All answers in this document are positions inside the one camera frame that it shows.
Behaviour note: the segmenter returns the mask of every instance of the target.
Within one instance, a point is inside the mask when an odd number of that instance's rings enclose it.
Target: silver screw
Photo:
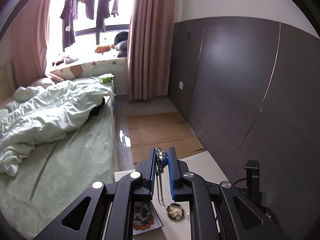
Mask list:
[[[221,186],[223,186],[224,188],[231,188],[231,182],[229,181],[223,181],[221,183]]]
[[[133,178],[133,179],[137,179],[141,176],[141,173],[138,172],[138,171],[134,171],[130,174],[130,177]]]
[[[101,181],[96,181],[92,184],[92,187],[95,189],[101,188],[103,186],[103,183]]]
[[[194,174],[190,171],[187,171],[183,174],[183,176],[185,176],[186,178],[192,178],[194,176]]]

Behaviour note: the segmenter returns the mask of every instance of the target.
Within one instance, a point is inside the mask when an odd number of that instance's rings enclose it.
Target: curtain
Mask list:
[[[50,1],[30,0],[12,22],[12,59],[18,86],[46,77]]]
[[[168,93],[175,0],[134,0],[128,38],[128,98]]]

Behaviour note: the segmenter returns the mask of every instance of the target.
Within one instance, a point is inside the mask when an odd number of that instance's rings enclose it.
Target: black cable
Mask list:
[[[247,178],[238,179],[236,182],[233,183],[233,185],[235,185],[235,184],[237,184],[237,183],[239,183],[241,181],[244,181],[244,180],[247,180]]]

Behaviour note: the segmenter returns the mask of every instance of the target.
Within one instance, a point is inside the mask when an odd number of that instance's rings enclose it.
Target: triangular cutout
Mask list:
[[[233,198],[240,220],[245,230],[249,231],[262,224],[262,220],[238,197]]]
[[[90,201],[90,197],[85,197],[68,215],[66,215],[66,217],[61,221],[61,224],[65,227],[78,231],[81,227]]]

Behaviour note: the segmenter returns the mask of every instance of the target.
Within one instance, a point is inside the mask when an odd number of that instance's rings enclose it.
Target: green tissue box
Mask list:
[[[112,74],[104,74],[102,76],[99,76],[99,82],[101,84],[108,83],[108,82],[112,81],[113,77],[114,77],[114,75],[112,75]]]

